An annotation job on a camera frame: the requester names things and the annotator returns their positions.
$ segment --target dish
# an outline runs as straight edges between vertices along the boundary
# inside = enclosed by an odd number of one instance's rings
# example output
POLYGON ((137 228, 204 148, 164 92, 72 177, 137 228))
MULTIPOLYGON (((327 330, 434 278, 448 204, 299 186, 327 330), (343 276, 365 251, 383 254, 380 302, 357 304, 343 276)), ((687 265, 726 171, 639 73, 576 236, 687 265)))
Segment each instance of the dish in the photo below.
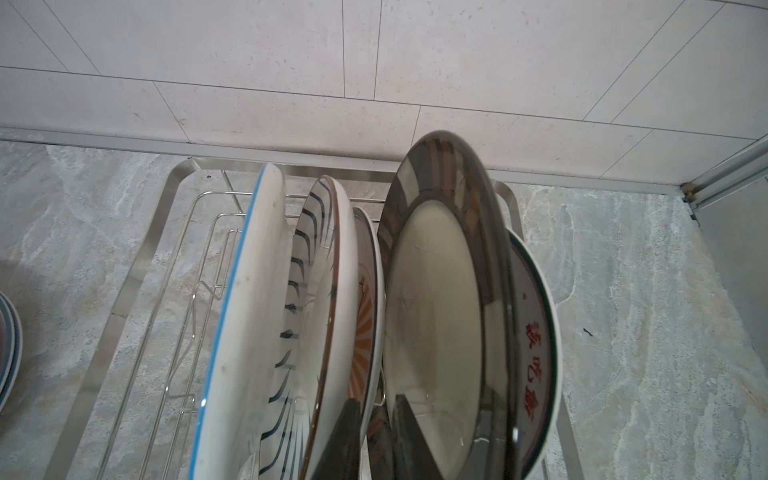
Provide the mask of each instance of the dish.
POLYGON ((379 242, 368 214, 353 208, 357 234, 358 307, 349 397, 361 405, 360 444, 368 431, 382 361, 384 272, 379 242))
POLYGON ((525 243, 508 230, 515 305, 521 328, 518 404, 522 478, 538 465, 555 428, 562 393, 562 351, 557 310, 541 269, 525 243))
POLYGON ((16 328, 13 326, 11 309, 0 300, 0 389, 11 372, 16 328))
POLYGON ((8 401, 8 395, 11 392, 13 383, 16 381, 18 368, 22 364, 24 333, 22 331, 22 320, 18 316, 16 307, 13 306, 11 300, 9 300, 3 293, 0 293, 0 311, 2 311, 2 316, 4 318, 7 318, 6 316, 11 317, 13 326, 13 355, 11 357, 10 371, 0 389, 0 410, 2 410, 3 406, 5 406, 5 402, 8 401))
POLYGON ((290 238, 285 181, 272 164, 253 190, 200 399, 189 477, 236 478, 259 448, 283 316, 290 238))
POLYGON ((312 478, 347 400, 358 260, 352 207, 331 177, 313 185, 291 248, 260 478, 312 478))
POLYGON ((448 132, 411 148, 379 224, 393 436, 421 442, 398 421, 415 416, 446 480, 518 477, 518 341, 503 226, 485 169, 448 132), (412 415, 396 415, 395 405, 412 415))

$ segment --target dish rack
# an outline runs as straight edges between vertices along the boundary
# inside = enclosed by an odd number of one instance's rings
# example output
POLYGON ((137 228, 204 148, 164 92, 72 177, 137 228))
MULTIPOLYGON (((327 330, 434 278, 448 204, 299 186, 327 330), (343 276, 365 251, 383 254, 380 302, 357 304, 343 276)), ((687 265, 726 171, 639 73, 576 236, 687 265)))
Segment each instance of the dish rack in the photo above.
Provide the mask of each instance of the dish rack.
MULTIPOLYGON (((199 408, 199 392, 202 391, 207 374, 209 351, 204 347, 206 341, 210 342, 215 334, 215 324, 218 321, 216 310, 227 288, 234 251, 246 216, 243 203, 245 200, 250 201, 252 195, 251 191, 245 188, 236 189, 230 175, 232 174, 236 181, 250 180, 248 183, 250 189, 255 184, 255 174, 262 165, 263 163, 258 161, 188 158, 171 171, 147 235, 118 294, 91 365, 86 372, 83 387, 78 393, 75 405, 51 457, 45 480, 67 477, 78 444, 96 404, 97 398, 93 395, 93 390, 98 394, 104 381, 108 381, 110 365, 118 350, 127 320, 131 318, 141 324, 142 319, 139 317, 142 316, 146 318, 143 320, 145 322, 143 332, 140 335, 134 335, 137 339, 134 361, 130 371, 122 372, 123 376, 127 373, 127 381, 119 408, 111 423, 109 436, 105 440, 104 452, 95 478, 97 480, 115 476, 122 478, 126 473, 129 478, 139 480, 186 478, 191 439, 194 438, 194 435, 190 435, 190 431, 194 432, 199 408), (191 203, 186 207, 187 213, 180 222, 179 230, 174 231, 178 223, 174 225, 169 223, 168 219, 172 208, 176 208, 175 211, 178 213, 178 206, 174 205, 174 202, 182 200, 177 198, 180 183, 192 173, 202 170, 209 170, 205 172, 210 173, 207 175, 208 178, 220 174, 222 186, 226 188, 204 190, 194 196, 187 195, 191 203), (167 248, 172 236, 175 236, 175 243, 170 256, 167 259, 157 258, 155 255, 161 239, 167 244, 167 248), (148 274, 150 277, 155 275, 159 278, 160 272, 163 273, 159 287, 153 288, 151 281, 145 281, 148 274), (139 296, 154 297, 152 302, 146 302, 147 306, 152 305, 148 315, 146 309, 134 308, 134 303, 139 296), (175 339, 171 332, 176 332, 175 339), (163 354, 165 354, 165 360, 158 362, 157 358, 163 358, 163 354), (134 435, 131 429, 142 433, 134 435), (130 446, 121 449, 121 445, 125 443, 130 446), (141 454, 140 462, 137 461, 138 453, 141 454), (124 471, 120 469, 120 464, 126 456, 129 458, 127 463, 130 468, 124 471)), ((328 174, 337 180, 387 184, 395 176, 394 171, 307 167, 292 164, 279 166, 288 178, 299 179, 314 179, 322 174, 328 174)), ((508 208, 511 228, 522 237, 515 195, 502 182, 494 181, 493 183, 496 193, 508 208)), ((298 212, 305 198, 306 194, 302 193, 286 195, 287 219, 299 217, 298 212)), ((380 209, 379 212, 375 210, 377 206, 384 203, 383 198, 350 196, 350 201, 368 210, 374 223, 379 222, 380 209)), ((561 417, 563 414, 564 419, 558 419, 563 458, 569 479, 579 480, 583 478, 583 474, 578 464, 578 450, 573 442, 571 423, 564 401, 561 404, 561 417)), ((365 444, 363 451, 364 454, 367 453, 365 444)), ((240 477, 256 478, 258 463, 257 455, 252 455, 241 471, 240 477)), ((361 455, 361 465, 364 463, 367 463, 367 455, 361 455)), ((546 468, 544 466, 542 468, 543 478, 548 478, 546 468)))

